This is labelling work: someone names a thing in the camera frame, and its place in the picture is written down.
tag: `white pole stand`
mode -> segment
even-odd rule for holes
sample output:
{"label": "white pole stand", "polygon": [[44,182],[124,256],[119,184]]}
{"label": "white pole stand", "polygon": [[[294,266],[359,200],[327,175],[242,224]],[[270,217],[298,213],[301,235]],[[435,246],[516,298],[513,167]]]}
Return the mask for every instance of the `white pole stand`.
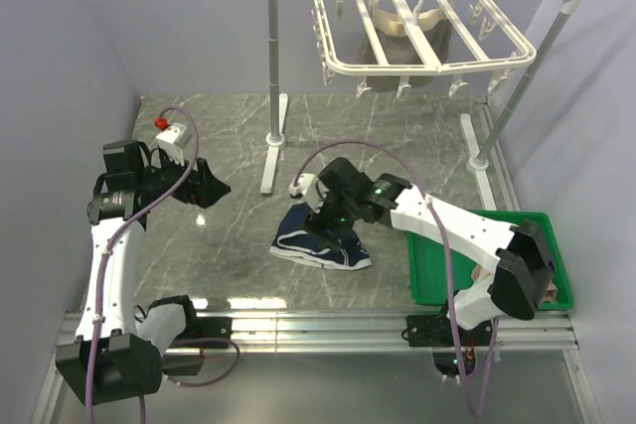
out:
{"label": "white pole stand", "polygon": [[477,183],[481,204],[486,211],[496,211],[495,198],[493,197],[493,191],[490,188],[488,174],[486,173],[488,161],[486,161],[485,165],[477,165],[478,167],[473,167],[472,165],[472,160],[477,159],[476,156],[479,154],[479,143],[477,143],[477,136],[475,135],[470,114],[463,113],[459,116],[459,119],[461,121],[461,130],[464,133],[464,140],[468,148],[468,156],[470,157],[467,164],[468,171],[475,175],[475,182]]}
{"label": "white pole stand", "polygon": [[285,126],[285,116],[287,115],[287,103],[289,97],[286,93],[280,94],[280,109],[278,110],[278,121],[280,124],[280,140],[273,141],[271,134],[267,133],[266,141],[269,146],[267,151],[267,159],[265,160],[265,170],[262,173],[262,182],[260,183],[261,194],[271,194],[274,190],[274,177],[276,176],[276,166],[278,164],[278,151],[285,145],[285,136],[283,128]]}

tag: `green tray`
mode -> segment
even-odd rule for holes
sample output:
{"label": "green tray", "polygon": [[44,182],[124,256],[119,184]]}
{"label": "green tray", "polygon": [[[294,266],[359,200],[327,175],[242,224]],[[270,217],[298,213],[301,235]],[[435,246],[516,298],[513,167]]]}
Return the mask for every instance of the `green tray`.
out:
{"label": "green tray", "polygon": [[[558,251],[557,239],[553,231],[550,218],[542,212],[500,212],[473,211],[483,217],[503,222],[520,224],[524,219],[533,220],[539,224],[555,258],[555,277],[553,281],[558,287],[556,303],[542,303],[540,310],[569,310],[574,305],[574,297],[569,288],[563,261]],[[446,270],[444,250],[441,244],[409,233],[408,261],[410,262],[410,291],[413,301],[418,305],[441,306],[446,301]],[[470,273],[475,262],[458,252],[452,252],[453,283],[455,290],[470,288],[473,284]]]}

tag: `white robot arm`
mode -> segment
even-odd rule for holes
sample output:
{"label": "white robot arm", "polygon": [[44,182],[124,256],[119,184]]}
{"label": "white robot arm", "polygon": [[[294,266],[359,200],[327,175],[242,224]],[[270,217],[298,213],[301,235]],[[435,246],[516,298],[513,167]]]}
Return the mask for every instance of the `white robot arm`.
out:
{"label": "white robot arm", "polygon": [[513,225],[481,217],[423,196],[408,181],[389,174],[373,182],[345,158],[335,159],[318,176],[301,175],[289,192],[304,197],[312,210],[306,230],[335,249],[339,237],[345,237],[359,218],[441,243],[439,227],[427,206],[433,202],[451,249],[489,272],[454,297],[457,324],[464,331],[500,315],[530,320],[554,275],[550,249],[534,222]]}
{"label": "white robot arm", "polygon": [[[182,149],[189,139],[186,126],[169,125],[164,118],[158,118],[155,124],[161,130],[156,136],[160,166],[151,164],[152,153],[142,142],[125,140],[105,145],[106,172],[97,179],[87,207],[93,258],[86,307],[76,341],[58,347],[56,352],[56,366],[81,402],[95,323],[101,322],[96,338],[94,404],[156,392],[165,370],[164,352],[176,338],[192,338],[197,331],[197,315],[185,295],[153,302],[143,323],[135,323],[134,284],[147,215],[132,223],[111,247],[102,287],[98,283],[102,253],[110,238],[125,221],[166,193],[187,170]],[[214,177],[207,161],[196,158],[196,169],[172,197],[208,208],[229,191],[230,187]],[[99,294],[102,306],[97,315],[94,305]]]}

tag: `purple-gray wall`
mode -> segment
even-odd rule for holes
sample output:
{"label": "purple-gray wall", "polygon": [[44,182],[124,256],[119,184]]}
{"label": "purple-gray wall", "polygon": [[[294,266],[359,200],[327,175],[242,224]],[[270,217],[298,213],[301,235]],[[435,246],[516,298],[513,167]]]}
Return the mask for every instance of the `purple-gray wall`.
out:
{"label": "purple-gray wall", "polygon": [[[268,89],[266,0],[88,1],[141,93]],[[540,0],[498,1],[522,31],[540,4]],[[461,15],[467,17],[465,4],[461,3]],[[312,5],[312,0],[281,0],[281,88],[302,93],[355,91],[356,80],[339,75],[329,89],[323,86],[311,29]],[[351,54],[364,35],[360,20],[353,23],[357,17],[352,15],[351,23],[339,25],[344,48]],[[496,34],[488,40],[498,50]],[[502,45],[505,48],[498,54],[508,56],[508,44]],[[468,80],[474,93],[485,94],[488,75]],[[428,91],[447,92],[449,85],[449,77],[439,78]]]}
{"label": "purple-gray wall", "polygon": [[28,422],[90,268],[101,145],[136,96],[84,0],[0,0],[0,421]]}
{"label": "purple-gray wall", "polygon": [[[532,41],[557,4],[539,9]],[[574,330],[611,424],[636,416],[634,59],[636,0],[583,0],[503,141],[522,207],[553,220],[573,286]],[[505,98],[497,99],[500,108]]]}

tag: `red cap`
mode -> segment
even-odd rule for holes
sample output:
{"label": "red cap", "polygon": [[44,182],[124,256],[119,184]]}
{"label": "red cap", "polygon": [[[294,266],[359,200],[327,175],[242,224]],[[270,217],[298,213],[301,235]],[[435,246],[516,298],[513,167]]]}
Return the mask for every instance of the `red cap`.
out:
{"label": "red cap", "polygon": [[163,131],[164,129],[168,129],[168,126],[170,125],[168,124],[168,120],[166,118],[159,117],[155,118],[155,126],[157,127],[157,129]]}

